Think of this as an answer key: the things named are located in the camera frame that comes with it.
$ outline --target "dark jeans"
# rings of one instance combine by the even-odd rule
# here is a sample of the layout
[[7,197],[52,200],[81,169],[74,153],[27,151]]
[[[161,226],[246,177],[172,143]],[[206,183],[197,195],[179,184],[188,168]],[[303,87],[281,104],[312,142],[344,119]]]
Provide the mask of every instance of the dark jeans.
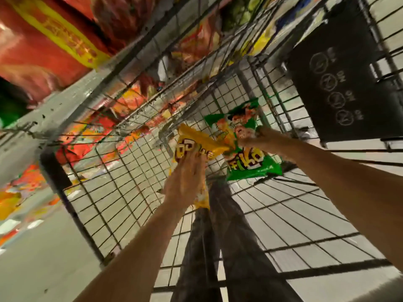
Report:
[[302,302],[257,243],[225,181],[209,190],[210,207],[198,209],[171,302],[222,302],[217,268],[220,249],[229,302]]

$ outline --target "floor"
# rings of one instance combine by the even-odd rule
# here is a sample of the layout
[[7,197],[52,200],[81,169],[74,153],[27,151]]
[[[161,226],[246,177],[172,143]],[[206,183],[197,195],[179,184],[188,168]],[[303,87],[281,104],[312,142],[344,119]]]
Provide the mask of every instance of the floor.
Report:
[[[383,0],[376,8],[376,15],[382,17],[388,12],[391,4],[398,7],[402,2],[402,0]],[[389,26],[381,30],[388,32]],[[397,41],[395,38],[389,44],[397,45]],[[269,64],[266,69],[271,72],[269,74],[271,80],[277,81],[275,87],[278,92],[281,91],[280,99],[287,101],[285,108],[290,110],[289,114],[295,126],[310,127],[310,136],[314,138],[312,122],[307,117],[307,112],[292,82],[282,78],[280,71],[272,71],[273,68]],[[186,123],[208,134],[214,134],[214,131],[206,126],[204,115],[226,112],[248,100],[248,95],[254,95],[260,98],[259,103],[269,123],[278,129],[251,70],[246,65],[242,71],[252,93],[247,93],[237,76],[229,76],[213,95],[206,97],[198,105],[198,109],[187,117]],[[268,86],[264,74],[261,72],[259,74],[260,82],[269,95],[272,95],[272,89]],[[272,103],[278,105],[275,98]],[[278,113],[282,113],[279,106],[276,109]],[[284,115],[280,118],[289,129],[287,118]],[[120,246],[124,247],[133,238],[163,199],[163,195],[157,191],[169,175],[171,157],[166,148],[160,149],[154,146],[157,133],[154,131],[153,135],[139,139],[128,152],[118,158],[118,161],[107,163],[108,171],[103,167],[83,171],[92,179],[82,184],[81,191],[71,198],[71,203],[98,246],[100,256],[105,257],[111,251],[118,253]],[[171,147],[174,146],[176,139],[170,142]],[[309,142],[319,146],[317,139]],[[393,147],[402,148],[402,144],[396,142]],[[328,148],[379,149],[384,148],[384,144],[379,140],[365,140],[329,143]],[[100,147],[99,154],[103,155],[108,150],[108,147]],[[353,159],[390,162],[401,162],[403,158],[401,153],[341,153],[341,155]],[[100,164],[99,158],[94,154],[91,163],[97,159]],[[86,168],[84,164],[79,167],[80,170]],[[403,175],[398,167],[380,168]],[[222,172],[221,156],[209,163],[209,173]],[[270,180],[253,186],[255,180],[242,180],[231,184],[234,200],[242,208],[250,226],[258,236],[260,246],[267,250],[268,258],[278,271],[295,271],[383,258],[376,248],[356,233],[356,229],[320,189],[292,182],[298,180],[312,183],[302,171],[296,169],[281,178],[288,181]],[[194,212],[189,208],[175,229],[156,280],[156,287],[176,283],[179,267],[171,268],[171,266],[181,264],[193,220]],[[342,235],[348,237],[329,242],[316,242]],[[297,243],[307,244],[293,248]],[[270,251],[279,247],[287,248],[282,251]],[[46,222],[12,244],[0,256],[0,271],[2,271],[0,292],[3,301],[71,302],[101,269],[97,257],[78,231],[73,219],[65,208],[61,208]],[[290,284],[306,302],[324,300],[344,302],[376,288],[398,274],[394,267],[382,267],[294,279]],[[219,279],[225,279],[222,263],[219,265],[218,276]],[[222,289],[222,294],[225,300],[225,288]],[[168,301],[170,295],[169,292],[153,294],[151,300]]]

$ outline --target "green snack bag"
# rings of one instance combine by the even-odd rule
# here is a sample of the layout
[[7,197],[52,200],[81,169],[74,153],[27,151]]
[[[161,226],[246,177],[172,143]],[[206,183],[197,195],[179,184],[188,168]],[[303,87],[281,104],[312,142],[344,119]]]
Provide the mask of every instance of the green snack bag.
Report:
[[258,148],[240,148],[239,138],[255,137],[258,116],[258,98],[235,107],[227,114],[209,114],[204,120],[219,130],[219,141],[231,147],[223,153],[228,163],[227,180],[240,180],[266,176],[267,173],[282,175],[281,166]]

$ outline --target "shopping cart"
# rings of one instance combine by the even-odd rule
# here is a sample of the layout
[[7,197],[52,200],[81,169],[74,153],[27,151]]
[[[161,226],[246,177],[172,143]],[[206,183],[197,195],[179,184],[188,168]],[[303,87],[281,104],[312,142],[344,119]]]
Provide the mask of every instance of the shopping cart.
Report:
[[[164,21],[178,24],[178,13],[192,1],[195,0],[181,0],[165,14]],[[250,21],[227,34],[216,50],[133,110],[102,140],[94,142],[91,152],[83,159],[73,162],[66,159],[67,164],[60,165],[55,151],[68,148],[82,137],[82,133],[75,134],[65,144],[60,143],[60,136],[69,125],[80,123],[82,114],[88,111],[102,116],[101,111],[90,107],[100,97],[108,97],[109,104],[112,104],[129,90],[137,78],[125,83],[115,96],[107,94],[114,82],[125,81],[123,72],[132,65],[135,56],[154,42],[159,56],[149,61],[149,66],[157,64],[189,30],[216,11],[222,0],[215,0],[206,9],[202,8],[202,0],[196,1],[197,19],[186,28],[178,25],[176,38],[166,49],[153,41],[159,32],[163,32],[163,24],[157,23],[77,107],[41,154],[41,165],[50,185],[103,265],[107,265],[130,242],[163,201],[160,191],[169,175],[179,124],[185,123],[213,135],[203,119],[205,115],[225,113],[252,97],[258,97],[262,107],[259,124],[269,125],[290,137],[327,148],[343,157],[403,174],[403,163],[400,162],[403,149],[398,137],[342,142],[320,139],[290,78],[286,65],[288,56],[302,39],[328,19],[328,13],[339,0],[319,0],[306,13],[276,32],[260,52],[250,56],[254,43],[282,6],[290,2],[275,0],[267,5],[270,0],[261,0],[251,13]],[[390,80],[395,95],[401,95],[399,55],[403,45],[399,34],[402,29],[390,30],[384,24],[389,21],[392,25],[390,19],[400,19],[402,6],[387,6],[388,0],[344,0],[347,3],[353,1],[359,4],[360,15],[368,24],[368,33],[380,47],[382,77],[379,78]],[[376,20],[370,9],[375,12]],[[169,109],[163,123],[141,137],[131,135],[161,114],[158,102],[179,95],[182,95],[180,106]],[[279,156],[274,156],[274,159],[281,163],[283,176],[239,180],[230,182],[230,187],[233,199],[257,234],[259,245],[279,271],[279,277],[292,280],[391,265],[296,165]],[[209,161],[209,181],[218,180],[225,174],[226,164],[222,156]],[[81,193],[68,195],[73,179],[79,182]],[[169,243],[156,282],[156,292],[173,291],[194,219],[195,210],[190,207]],[[225,280],[212,286],[225,287]]]

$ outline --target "forearm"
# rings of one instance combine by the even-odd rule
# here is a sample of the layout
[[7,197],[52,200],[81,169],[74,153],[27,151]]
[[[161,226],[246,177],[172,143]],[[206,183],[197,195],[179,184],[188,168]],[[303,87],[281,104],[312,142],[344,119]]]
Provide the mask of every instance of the forearm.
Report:
[[183,214],[182,208],[160,205],[75,302],[148,302],[169,240]]
[[295,142],[286,149],[350,222],[403,269],[403,178]]

